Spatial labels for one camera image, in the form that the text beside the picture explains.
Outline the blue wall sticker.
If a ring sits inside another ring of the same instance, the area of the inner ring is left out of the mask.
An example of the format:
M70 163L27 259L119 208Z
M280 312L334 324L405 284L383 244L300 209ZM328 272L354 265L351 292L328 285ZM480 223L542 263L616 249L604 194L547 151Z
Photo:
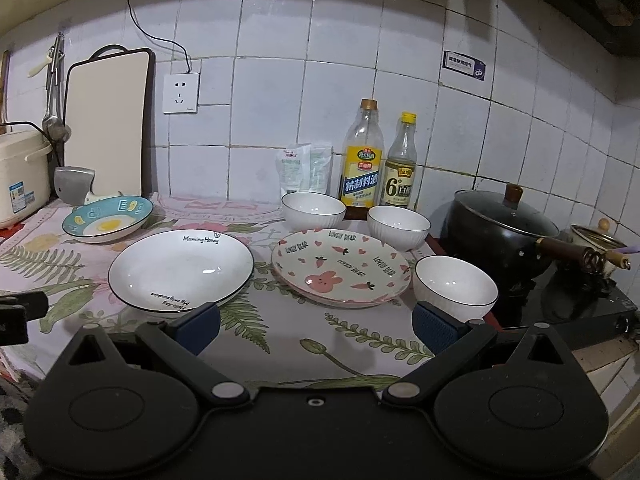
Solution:
M486 64L477 58L472 58L472 56L460 52L445 51L442 58L442 67L480 81L485 80Z

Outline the vinegar bottle yellow cap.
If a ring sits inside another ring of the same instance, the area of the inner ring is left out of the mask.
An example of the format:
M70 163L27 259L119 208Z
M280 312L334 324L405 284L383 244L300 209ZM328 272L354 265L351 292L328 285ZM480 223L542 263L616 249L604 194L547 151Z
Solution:
M382 182L381 205L407 208L416 171L416 114L402 112L394 143L388 151Z

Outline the cream cutting board black rim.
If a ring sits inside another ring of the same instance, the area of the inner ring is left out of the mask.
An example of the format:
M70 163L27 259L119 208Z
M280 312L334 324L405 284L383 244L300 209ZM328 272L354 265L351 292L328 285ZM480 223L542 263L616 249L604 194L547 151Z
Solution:
M92 170L96 195L143 193L154 65L148 48L108 44L67 70L64 164Z

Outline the yellow label cooking wine bottle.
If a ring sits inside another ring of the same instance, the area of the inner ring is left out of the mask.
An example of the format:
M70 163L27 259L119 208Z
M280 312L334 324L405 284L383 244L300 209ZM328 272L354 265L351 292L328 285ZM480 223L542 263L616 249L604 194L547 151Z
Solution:
M344 141L340 180L341 202L347 220L366 220L378 199L378 180L383 162L384 136L378 125L378 102L362 99L356 122Z

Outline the small cream pot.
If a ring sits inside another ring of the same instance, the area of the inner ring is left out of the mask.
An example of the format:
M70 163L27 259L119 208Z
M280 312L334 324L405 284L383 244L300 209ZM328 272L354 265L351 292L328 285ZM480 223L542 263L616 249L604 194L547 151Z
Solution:
M606 278L609 278L615 269L631 269L629 257L622 253L627 245L610 233L610 222L607 218L601 218L597 226L572 224L570 226L570 241L605 254L603 275Z

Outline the white plastic seasoning bag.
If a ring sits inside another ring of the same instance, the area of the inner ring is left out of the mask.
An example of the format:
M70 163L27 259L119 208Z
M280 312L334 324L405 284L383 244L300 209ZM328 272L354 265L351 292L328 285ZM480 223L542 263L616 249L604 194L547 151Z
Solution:
M309 192L326 194L332 169L332 145L294 144L277 152L280 195Z

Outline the black pot with lid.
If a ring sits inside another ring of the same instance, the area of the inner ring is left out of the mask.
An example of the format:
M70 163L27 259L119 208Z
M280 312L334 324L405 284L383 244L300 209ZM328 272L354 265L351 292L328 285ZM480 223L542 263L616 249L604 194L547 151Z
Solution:
M523 189L508 184L501 193L454 193L439 243L447 255L486 272L500 286L538 278L551 263L589 274L603 270L602 252L560 239L560 229L522 201Z

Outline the floral fern tablecloth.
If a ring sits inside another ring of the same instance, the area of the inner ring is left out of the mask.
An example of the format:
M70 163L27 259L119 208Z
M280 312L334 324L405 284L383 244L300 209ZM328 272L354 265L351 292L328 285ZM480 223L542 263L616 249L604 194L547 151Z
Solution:
M273 204L155 195L141 235L171 230L226 232L255 259L252 278L221 310L221 330L202 359L248 388L384 388L425 363L431 350L413 333L411 292L364 310L334 309L292 292L273 274L270 257L288 232ZM14 375L43 378L80 328L130 333L146 315L112 293L107 271L126 240L86 245L63 232L67 207L42 208L1 237L2 292L41 290L48 314L28 326L29 341L5 348Z

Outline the white bowl back right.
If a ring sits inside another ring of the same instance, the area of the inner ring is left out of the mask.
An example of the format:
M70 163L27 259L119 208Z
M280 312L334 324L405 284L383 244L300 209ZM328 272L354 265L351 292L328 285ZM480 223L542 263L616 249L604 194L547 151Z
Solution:
M420 247L431 229L422 214L396 206L375 206L368 212L370 234L400 252Z

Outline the white bowl front right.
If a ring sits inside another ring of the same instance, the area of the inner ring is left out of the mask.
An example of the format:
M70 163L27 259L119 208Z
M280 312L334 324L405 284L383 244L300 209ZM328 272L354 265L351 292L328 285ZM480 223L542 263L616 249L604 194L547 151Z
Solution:
M416 263L412 287L426 301L460 322L484 318L498 300L494 280L477 266L448 256L428 256Z

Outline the white bowl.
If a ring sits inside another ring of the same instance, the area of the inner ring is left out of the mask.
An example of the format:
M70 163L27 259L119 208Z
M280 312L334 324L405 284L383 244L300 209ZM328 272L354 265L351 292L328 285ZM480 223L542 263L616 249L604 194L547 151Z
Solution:
M281 204L285 222L294 232L335 228L346 214L340 200L321 193L288 193Z
M416 263L412 287L426 301L460 322L484 318L498 300L494 280L477 266L448 256L428 256Z
M420 247L431 229L422 214L396 206L375 206L368 212L370 234L400 252Z

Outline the hanging metal ladles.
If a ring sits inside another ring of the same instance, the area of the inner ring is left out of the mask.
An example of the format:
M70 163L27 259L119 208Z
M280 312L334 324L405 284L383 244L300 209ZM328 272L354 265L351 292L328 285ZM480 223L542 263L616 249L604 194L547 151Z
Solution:
M28 73L29 78L32 78L43 70L46 72L46 105L42 130L47 133L51 142L56 143L64 143L70 137L70 128L64 122L62 113L64 40L64 34L59 32L44 60Z

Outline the black stove top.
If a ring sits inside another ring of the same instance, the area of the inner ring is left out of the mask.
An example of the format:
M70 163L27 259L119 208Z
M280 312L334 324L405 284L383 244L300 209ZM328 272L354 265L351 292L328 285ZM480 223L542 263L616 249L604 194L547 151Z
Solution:
M533 280L496 285L498 300L488 313L501 327L547 323L572 349L628 335L639 325L638 307L603 270L589 274L554 262Z

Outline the white wall socket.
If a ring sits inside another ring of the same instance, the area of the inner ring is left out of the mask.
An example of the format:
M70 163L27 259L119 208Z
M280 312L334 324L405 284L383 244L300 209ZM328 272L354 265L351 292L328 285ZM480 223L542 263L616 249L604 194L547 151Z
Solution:
M198 111L198 73L168 74L164 77L164 114L195 114Z

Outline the white bowl back left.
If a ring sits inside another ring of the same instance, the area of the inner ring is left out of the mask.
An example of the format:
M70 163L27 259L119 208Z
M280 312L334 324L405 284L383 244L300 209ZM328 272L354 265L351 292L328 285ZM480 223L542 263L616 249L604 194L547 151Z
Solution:
M281 204L285 222L294 232L335 228L346 214L340 200L321 193L288 193Z

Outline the pink bunny pattern plate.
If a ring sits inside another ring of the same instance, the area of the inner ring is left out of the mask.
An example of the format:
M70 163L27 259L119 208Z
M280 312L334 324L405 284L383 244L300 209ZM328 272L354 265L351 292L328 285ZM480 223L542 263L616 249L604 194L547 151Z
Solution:
M363 309L397 298L411 284L402 253L358 232L314 229L292 233L273 248L277 278L310 300Z

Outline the white black-rimmed plate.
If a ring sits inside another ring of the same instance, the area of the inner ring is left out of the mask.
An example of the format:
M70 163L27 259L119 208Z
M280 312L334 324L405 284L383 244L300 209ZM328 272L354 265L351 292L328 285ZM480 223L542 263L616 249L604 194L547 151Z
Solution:
M140 311L174 318L212 302L222 306L248 283L254 256L235 237L175 230L138 240L107 273L112 293Z

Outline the white rice cooker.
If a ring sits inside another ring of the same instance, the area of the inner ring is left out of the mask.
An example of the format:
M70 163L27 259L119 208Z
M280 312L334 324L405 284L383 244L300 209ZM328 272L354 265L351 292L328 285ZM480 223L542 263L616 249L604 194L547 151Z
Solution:
M1 135L0 221L2 229L20 223L50 198L52 145L30 122L9 124Z

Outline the blue egg pattern plate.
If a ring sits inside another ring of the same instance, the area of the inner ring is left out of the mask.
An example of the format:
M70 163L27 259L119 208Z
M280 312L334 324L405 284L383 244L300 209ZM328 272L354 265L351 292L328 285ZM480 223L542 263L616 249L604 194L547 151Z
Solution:
M65 234L85 244L106 244L136 232L153 213L144 197L114 196L78 206L62 222Z

